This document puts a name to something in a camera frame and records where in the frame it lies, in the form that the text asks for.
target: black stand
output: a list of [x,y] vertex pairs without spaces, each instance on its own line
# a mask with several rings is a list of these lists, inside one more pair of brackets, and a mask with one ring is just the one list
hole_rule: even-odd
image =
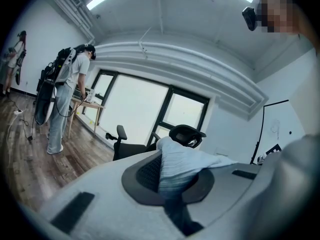
[[261,141],[261,135],[262,135],[262,131],[264,129],[264,121],[265,121],[265,107],[270,107],[270,106],[277,105],[277,104],[280,104],[280,103],[285,103],[285,102],[288,102],[288,101],[289,100],[286,99],[286,100],[283,100],[283,101],[279,101],[279,102],[276,102],[276,103],[272,103],[272,104],[268,104],[268,105],[264,105],[263,106],[262,126],[261,126],[260,137],[259,137],[258,142],[255,145],[255,150],[254,150],[253,156],[251,158],[250,165],[252,165],[254,163],[254,160],[255,160],[257,152],[258,152],[259,144],[260,144],[260,141]]

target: white sneaker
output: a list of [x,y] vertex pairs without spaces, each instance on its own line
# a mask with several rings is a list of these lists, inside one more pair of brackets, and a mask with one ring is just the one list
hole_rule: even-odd
[[64,150],[64,146],[61,145],[60,151],[57,152],[57,153],[50,153],[50,152],[48,152],[48,150],[47,150],[46,152],[47,152],[49,155],[54,155],[54,154],[59,154],[59,153],[61,153],[63,150]]

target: table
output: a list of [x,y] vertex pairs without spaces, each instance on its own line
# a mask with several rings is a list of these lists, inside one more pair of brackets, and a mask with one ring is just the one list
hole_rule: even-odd
[[[70,137],[72,121],[74,119],[74,116],[76,116],[76,114],[77,114],[78,106],[81,104],[82,100],[80,100],[78,98],[75,98],[75,97],[72,97],[71,101],[73,101],[73,109],[75,108],[75,111],[74,111],[74,113],[73,113],[73,115],[71,116],[71,119],[70,119],[68,138]],[[98,103],[95,103],[95,102],[88,103],[88,102],[85,102],[85,101],[81,104],[81,106],[87,107],[87,108],[97,109],[95,122],[94,122],[94,132],[93,132],[93,135],[96,136],[96,127],[97,127],[97,124],[98,124],[98,117],[99,117],[100,109],[104,109],[105,107],[101,106],[101,105],[99,105]]]

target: office chair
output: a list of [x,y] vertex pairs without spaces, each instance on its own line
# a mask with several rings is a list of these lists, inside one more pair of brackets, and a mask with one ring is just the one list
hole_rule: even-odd
[[[155,151],[157,148],[156,143],[158,140],[160,140],[160,137],[155,132],[152,132],[151,135],[155,138],[155,142],[148,147],[142,144],[121,143],[122,140],[126,141],[128,139],[126,131],[122,125],[118,125],[116,127],[116,132],[118,134],[118,138],[112,136],[108,132],[105,134],[105,138],[107,140],[117,140],[113,145],[113,161],[128,158],[149,151]],[[170,130],[169,136],[173,141],[178,142],[185,147],[194,149],[200,145],[200,143],[202,142],[202,138],[205,138],[206,134],[189,125],[180,124]]]

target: person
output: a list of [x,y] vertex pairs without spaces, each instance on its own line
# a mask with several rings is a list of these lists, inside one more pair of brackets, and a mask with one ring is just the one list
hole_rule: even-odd
[[294,0],[259,0],[257,14],[268,32],[303,35],[320,52],[320,38],[303,10]]
[[96,58],[96,49],[91,44],[82,44],[74,49],[77,57],[70,67],[70,75],[63,85],[56,86],[56,105],[53,107],[50,116],[50,129],[47,136],[49,139],[47,153],[49,155],[60,153],[64,149],[61,139],[66,128],[69,105],[76,83],[84,100],[87,96],[85,78],[89,69],[90,59],[94,60]]
[[3,91],[1,93],[2,97],[5,97],[6,95],[9,97],[12,76],[16,73],[15,71],[17,70],[17,60],[24,49],[26,49],[26,36],[27,32],[22,31],[18,35],[19,41],[16,43],[16,45],[13,48],[9,48],[10,53],[7,55],[8,65],[6,71],[6,79],[3,86]]

